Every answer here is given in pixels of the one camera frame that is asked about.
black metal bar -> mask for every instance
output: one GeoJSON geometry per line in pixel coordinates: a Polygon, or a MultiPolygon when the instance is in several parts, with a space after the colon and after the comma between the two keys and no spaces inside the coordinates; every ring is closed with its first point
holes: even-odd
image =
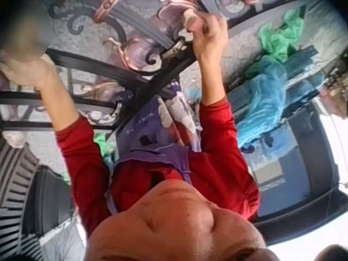
{"type": "Polygon", "coordinates": [[[114,129],[116,133],[119,133],[125,125],[145,106],[164,86],[167,86],[175,77],[179,75],[185,68],[189,67],[196,61],[196,57],[193,55],[192,44],[189,43],[186,50],[183,51],[181,55],[184,59],[175,58],[170,64],[170,68],[173,68],[169,71],[163,71],[158,75],[154,76],[150,81],[150,84],[153,86],[148,90],[139,92],[130,102],[130,110],[126,114],[121,114],[118,121],[114,123],[114,129]]]}
{"type": "Polygon", "coordinates": [[[72,85],[72,71],[71,68],[67,68],[67,89],[70,94],[74,94],[74,87],[72,85]]]}
{"type": "MultiPolygon", "coordinates": [[[[31,121],[2,121],[2,131],[18,132],[50,132],[53,131],[50,122],[31,122],[31,121]]],[[[111,125],[92,125],[94,130],[112,131],[111,125]]]]}
{"type": "Polygon", "coordinates": [[[206,11],[211,14],[221,15],[221,11],[216,5],[214,0],[199,0],[201,5],[204,6],[206,11]]]}
{"type": "MultiPolygon", "coordinates": [[[[120,85],[132,91],[149,87],[149,81],[142,76],[132,71],[126,71],[111,64],[103,63],[102,61],[55,49],[47,49],[46,54],[51,57],[57,66],[94,73],[114,79],[120,83],[120,85]]],[[[164,89],[159,92],[159,95],[164,98],[172,99],[175,93],[171,90],[164,89]]]]}
{"type": "Polygon", "coordinates": [[[26,109],[26,111],[24,112],[23,116],[21,117],[21,121],[28,121],[29,117],[31,116],[31,114],[34,111],[34,107],[33,106],[28,106],[28,108],[26,109]]]}
{"type": "Polygon", "coordinates": [[[267,22],[269,20],[272,20],[275,17],[282,16],[288,10],[300,8],[304,5],[309,4],[311,1],[312,0],[295,0],[290,3],[282,4],[278,7],[275,7],[268,11],[260,13],[252,18],[249,18],[248,20],[242,23],[234,25],[230,30],[228,30],[228,37],[232,38],[238,35],[239,33],[245,31],[246,29],[254,26],[257,23],[267,22]]]}
{"type": "MultiPolygon", "coordinates": [[[[111,102],[101,102],[95,100],[87,100],[80,97],[71,96],[76,107],[86,111],[102,111],[104,113],[113,113],[115,104],[111,102]]],[[[28,92],[1,91],[0,104],[7,105],[31,105],[34,107],[43,106],[41,96],[39,94],[28,92]]]]}

man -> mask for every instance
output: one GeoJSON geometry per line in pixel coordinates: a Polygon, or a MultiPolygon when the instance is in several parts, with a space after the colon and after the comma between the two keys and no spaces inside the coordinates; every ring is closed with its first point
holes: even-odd
{"type": "MultiPolygon", "coordinates": [[[[169,144],[146,134],[139,140],[148,144],[121,156],[110,180],[92,128],[51,61],[20,63],[5,55],[1,70],[17,84],[35,86],[51,118],[89,237],[86,260],[278,260],[247,220],[260,195],[238,150],[222,84],[227,23],[197,15],[188,29],[202,75],[201,151],[189,148],[180,135],[169,144]]],[[[172,126],[173,118],[162,116],[163,126],[172,126]]]]}

blurred object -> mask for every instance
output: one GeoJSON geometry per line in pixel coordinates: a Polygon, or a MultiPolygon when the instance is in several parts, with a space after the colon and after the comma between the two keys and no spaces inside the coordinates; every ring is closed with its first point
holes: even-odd
{"type": "Polygon", "coordinates": [[[0,5],[4,15],[0,27],[2,49],[20,61],[41,57],[53,37],[51,21],[43,7],[34,1],[18,0],[5,0],[0,5]]]}
{"type": "Polygon", "coordinates": [[[316,257],[315,261],[347,261],[348,251],[339,245],[331,245],[325,248],[316,257]]]}
{"type": "MultiPolygon", "coordinates": [[[[10,83],[1,71],[0,91],[11,91],[10,83]]],[[[3,121],[19,121],[17,106],[0,104],[0,117],[3,121]]],[[[3,132],[2,135],[13,148],[22,148],[26,142],[23,132],[3,132]]]]}
{"type": "Polygon", "coordinates": [[[324,103],[332,103],[335,107],[332,114],[345,119],[348,117],[348,52],[335,63],[324,84],[322,98],[324,103]]]}

wrought iron gate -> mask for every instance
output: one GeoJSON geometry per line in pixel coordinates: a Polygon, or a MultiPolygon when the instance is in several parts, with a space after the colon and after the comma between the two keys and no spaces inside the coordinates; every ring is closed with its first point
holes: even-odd
{"type": "MultiPolygon", "coordinates": [[[[128,38],[124,28],[119,20],[131,25],[140,33],[140,37],[150,42],[153,48],[147,51],[145,63],[153,65],[156,63],[151,59],[153,53],[158,53],[161,57],[161,68],[154,71],[142,71],[142,65],[132,66],[123,61],[123,64],[116,67],[111,64],[93,60],[81,55],[63,52],[55,49],[48,49],[47,54],[59,67],[67,68],[68,90],[77,106],[83,113],[89,111],[99,111],[104,115],[111,117],[111,122],[102,124],[95,121],[92,125],[94,129],[108,132],[108,137],[114,132],[119,132],[127,122],[148,102],[154,95],[161,95],[165,99],[171,99],[174,93],[166,88],[170,82],[178,77],[188,66],[195,62],[195,56],[192,50],[192,43],[179,36],[180,28],[170,28],[163,32],[163,28],[156,26],[155,22],[141,17],[121,1],[104,0],[102,5],[98,0],[78,0],[81,5],[71,10],[56,12],[59,8],[51,5],[48,10],[51,18],[69,17],[67,26],[69,32],[74,35],[80,34],[83,26],[74,28],[74,21],[80,16],[89,16],[96,23],[105,22],[112,26],[118,34],[116,43],[119,52],[126,52],[127,47],[134,43],[134,38],[128,38]],[[105,102],[94,100],[96,90],[87,91],[84,94],[75,94],[72,84],[79,83],[92,86],[92,83],[82,80],[72,79],[71,70],[80,70],[83,72],[93,73],[110,82],[122,86],[131,92],[131,100],[122,106],[115,102],[105,102]]],[[[313,4],[312,0],[262,0],[256,5],[245,5],[239,12],[232,13],[222,4],[223,0],[169,0],[166,2],[166,8],[171,5],[181,5],[183,8],[196,8],[209,13],[216,13],[226,16],[229,25],[229,37],[233,37],[243,30],[259,23],[267,22],[274,17],[282,16],[287,10],[301,8],[302,16],[305,17],[306,11],[313,4]]],[[[160,9],[157,17],[163,15],[164,8],[160,9]]],[[[0,92],[0,104],[6,105],[27,105],[28,108],[19,121],[2,121],[1,126],[4,131],[50,131],[52,125],[48,122],[31,122],[28,121],[34,110],[43,111],[42,102],[38,93],[27,92],[0,92]]]]}

